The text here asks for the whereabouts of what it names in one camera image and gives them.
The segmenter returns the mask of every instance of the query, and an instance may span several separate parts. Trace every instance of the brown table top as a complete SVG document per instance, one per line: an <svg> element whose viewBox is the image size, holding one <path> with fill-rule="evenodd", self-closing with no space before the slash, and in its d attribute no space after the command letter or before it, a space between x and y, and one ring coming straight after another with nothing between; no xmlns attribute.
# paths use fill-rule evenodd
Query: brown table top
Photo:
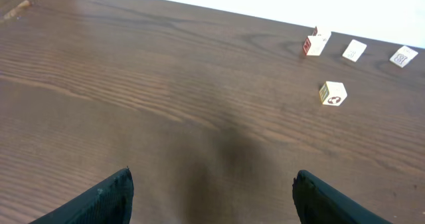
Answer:
<svg viewBox="0 0 425 224"><path fill-rule="evenodd" d="M300 169L424 223L424 51L401 69L400 45L356 38L353 63L333 33L305 57L310 33L161 0L40 0L0 25L0 223L126 166L132 223L299 223ZM326 80L340 107L321 105Z"/></svg>

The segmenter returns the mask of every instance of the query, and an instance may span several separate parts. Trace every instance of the white cube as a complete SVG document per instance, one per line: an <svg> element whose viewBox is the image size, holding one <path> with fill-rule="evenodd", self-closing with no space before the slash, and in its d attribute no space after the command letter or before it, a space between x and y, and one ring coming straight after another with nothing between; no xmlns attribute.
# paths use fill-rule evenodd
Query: white cube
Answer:
<svg viewBox="0 0 425 224"><path fill-rule="evenodd" d="M339 106L347 97L347 91L341 82L326 81L319 94L322 104L332 106Z"/></svg>
<svg viewBox="0 0 425 224"><path fill-rule="evenodd" d="M399 50L390 58L390 61L399 67L403 68L408 64L418 53L407 46L399 48Z"/></svg>
<svg viewBox="0 0 425 224"><path fill-rule="evenodd" d="M347 58L353 62L356 62L361 54L363 54L363 52L366 49L366 45L356 41L356 40L352 40L350 42L350 45L347 47L347 49L344 51L343 53L343 57Z"/></svg>
<svg viewBox="0 0 425 224"><path fill-rule="evenodd" d="M326 42L323 41L320 37L314 37L314 36L307 36L304 45L303 50L305 55L313 55L318 56L321 54L323 49L325 48Z"/></svg>
<svg viewBox="0 0 425 224"><path fill-rule="evenodd" d="M323 41L327 42L332 35L332 32L325 27L316 26L313 31L313 36L322 37Z"/></svg>

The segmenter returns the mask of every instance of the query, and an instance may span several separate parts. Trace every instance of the white background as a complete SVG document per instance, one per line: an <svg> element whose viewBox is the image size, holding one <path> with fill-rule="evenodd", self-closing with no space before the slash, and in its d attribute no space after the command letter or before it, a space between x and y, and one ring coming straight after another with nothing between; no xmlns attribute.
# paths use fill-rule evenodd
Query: white background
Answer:
<svg viewBox="0 0 425 224"><path fill-rule="evenodd" d="M425 0L168 0L425 48Z"/></svg>

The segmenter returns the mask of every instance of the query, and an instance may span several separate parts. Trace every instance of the small cube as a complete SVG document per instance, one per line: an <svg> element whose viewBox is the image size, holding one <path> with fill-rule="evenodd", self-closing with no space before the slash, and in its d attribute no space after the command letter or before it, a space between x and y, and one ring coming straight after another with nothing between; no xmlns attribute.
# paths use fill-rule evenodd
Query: small cube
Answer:
<svg viewBox="0 0 425 224"><path fill-rule="evenodd" d="M305 55L319 56L325 48L326 42L320 37L307 36L303 50Z"/></svg>
<svg viewBox="0 0 425 224"><path fill-rule="evenodd" d="M350 45L344 51L343 57L347 58L347 59L349 59L353 62L356 62L360 58L361 54L363 54L365 49L366 49L365 44L353 39L350 42Z"/></svg>
<svg viewBox="0 0 425 224"><path fill-rule="evenodd" d="M399 67L406 66L418 53L407 46L399 48L399 50L390 58L390 61Z"/></svg>
<svg viewBox="0 0 425 224"><path fill-rule="evenodd" d="M324 27L315 27L312 35L322 37L323 41L327 42L331 37L332 32Z"/></svg>
<svg viewBox="0 0 425 224"><path fill-rule="evenodd" d="M347 91L341 82L326 81L319 93L324 105L339 106L347 97Z"/></svg>

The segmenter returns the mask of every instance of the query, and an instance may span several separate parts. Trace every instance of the cube face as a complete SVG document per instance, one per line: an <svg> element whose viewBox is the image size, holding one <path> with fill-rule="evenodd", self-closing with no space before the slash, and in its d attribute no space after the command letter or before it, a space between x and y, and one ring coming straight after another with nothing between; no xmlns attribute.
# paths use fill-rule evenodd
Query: cube face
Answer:
<svg viewBox="0 0 425 224"><path fill-rule="evenodd" d="M321 37L324 42L327 42L329 38L331 37L332 32L329 29L326 29L324 27L318 27L316 26L314 28L312 36Z"/></svg>
<svg viewBox="0 0 425 224"><path fill-rule="evenodd" d="M353 62L357 62L357 60L360 58L360 56L366 50L366 47L367 47L367 45L353 39L350 42L350 45L344 51L343 57L347 58L347 59L349 59Z"/></svg>
<svg viewBox="0 0 425 224"><path fill-rule="evenodd" d="M305 55L319 56L325 48L326 42L320 37L308 36L304 42L303 50Z"/></svg>
<svg viewBox="0 0 425 224"><path fill-rule="evenodd" d="M407 46L399 48L399 50L390 58L390 61L397 66L403 68L406 66L418 53Z"/></svg>
<svg viewBox="0 0 425 224"><path fill-rule="evenodd" d="M347 92L343 83L327 81L319 91L322 104L339 106L346 99Z"/></svg>

